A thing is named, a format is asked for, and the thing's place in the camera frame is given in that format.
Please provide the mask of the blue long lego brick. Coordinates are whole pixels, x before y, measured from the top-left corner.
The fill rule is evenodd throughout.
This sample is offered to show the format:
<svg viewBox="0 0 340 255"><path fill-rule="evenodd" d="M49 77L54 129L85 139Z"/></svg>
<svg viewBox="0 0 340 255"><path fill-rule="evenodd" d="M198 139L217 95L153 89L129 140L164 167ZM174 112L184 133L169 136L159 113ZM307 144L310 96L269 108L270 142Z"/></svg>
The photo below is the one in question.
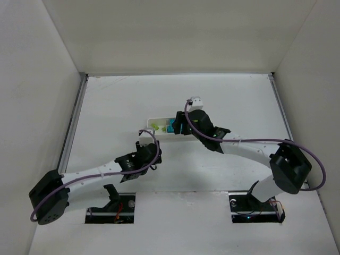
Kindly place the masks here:
<svg viewBox="0 0 340 255"><path fill-rule="evenodd" d="M166 127L167 133L174 133L174 128L173 128L173 123L175 122L174 119L169 119L168 120L168 125Z"/></svg>

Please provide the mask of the lime lego cluster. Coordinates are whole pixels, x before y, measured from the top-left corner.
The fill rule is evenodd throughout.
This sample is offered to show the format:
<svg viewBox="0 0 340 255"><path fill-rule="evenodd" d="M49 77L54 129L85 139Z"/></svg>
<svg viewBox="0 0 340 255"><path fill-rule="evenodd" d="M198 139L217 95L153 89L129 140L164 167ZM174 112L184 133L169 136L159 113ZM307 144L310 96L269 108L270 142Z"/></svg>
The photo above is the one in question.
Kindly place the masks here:
<svg viewBox="0 0 340 255"><path fill-rule="evenodd" d="M151 125L150 125L154 130L159 130L159 126L157 125L157 124L155 124L155 123L151 123Z"/></svg>

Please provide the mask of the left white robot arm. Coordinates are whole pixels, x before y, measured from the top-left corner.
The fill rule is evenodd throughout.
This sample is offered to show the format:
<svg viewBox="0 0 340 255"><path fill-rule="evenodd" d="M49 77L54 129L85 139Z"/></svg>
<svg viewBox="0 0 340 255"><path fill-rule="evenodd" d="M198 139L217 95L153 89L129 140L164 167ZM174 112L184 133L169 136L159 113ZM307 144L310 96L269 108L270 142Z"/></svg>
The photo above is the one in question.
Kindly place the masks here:
<svg viewBox="0 0 340 255"><path fill-rule="evenodd" d="M99 167L75 173L47 172L29 192L33 207L30 220L46 225L69 211L118 204L118 184L136 180L162 162L158 141L135 145L135 152Z"/></svg>

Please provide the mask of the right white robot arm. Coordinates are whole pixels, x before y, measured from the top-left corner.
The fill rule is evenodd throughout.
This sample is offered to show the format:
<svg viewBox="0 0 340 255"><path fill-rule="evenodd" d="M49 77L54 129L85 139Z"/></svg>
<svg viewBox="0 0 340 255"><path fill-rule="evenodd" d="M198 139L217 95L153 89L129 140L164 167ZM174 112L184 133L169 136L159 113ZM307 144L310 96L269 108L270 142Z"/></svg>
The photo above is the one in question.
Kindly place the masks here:
<svg viewBox="0 0 340 255"><path fill-rule="evenodd" d="M271 169L271 174L256 181L248 195L260 202L283 192L297 194L311 171L311 164L302 151L285 139L279 143L243 142L229 129L214 126L209 116L200 109L185 116L178 111L172 123L175 134L193 135L208 150L236 155L258 162Z"/></svg>

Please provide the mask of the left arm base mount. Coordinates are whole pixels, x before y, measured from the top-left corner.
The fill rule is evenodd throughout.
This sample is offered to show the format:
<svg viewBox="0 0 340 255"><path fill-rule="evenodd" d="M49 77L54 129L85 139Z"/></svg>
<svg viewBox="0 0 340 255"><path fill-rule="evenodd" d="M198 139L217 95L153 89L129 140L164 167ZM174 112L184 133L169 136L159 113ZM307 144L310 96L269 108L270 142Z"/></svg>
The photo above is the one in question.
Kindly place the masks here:
<svg viewBox="0 0 340 255"><path fill-rule="evenodd" d="M118 193L112 184L104 186L109 201L86 211L86 224L133 224L135 193Z"/></svg>

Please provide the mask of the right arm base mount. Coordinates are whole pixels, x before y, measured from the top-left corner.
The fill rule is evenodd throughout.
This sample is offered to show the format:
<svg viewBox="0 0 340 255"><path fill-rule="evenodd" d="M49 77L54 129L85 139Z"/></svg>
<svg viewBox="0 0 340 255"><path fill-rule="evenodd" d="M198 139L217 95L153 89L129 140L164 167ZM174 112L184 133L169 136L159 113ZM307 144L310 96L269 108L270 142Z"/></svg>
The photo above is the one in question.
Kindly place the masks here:
<svg viewBox="0 0 340 255"><path fill-rule="evenodd" d="M231 219L234 224L278 223L286 218L284 207L276 197L260 202L249 191L230 192L228 194Z"/></svg>

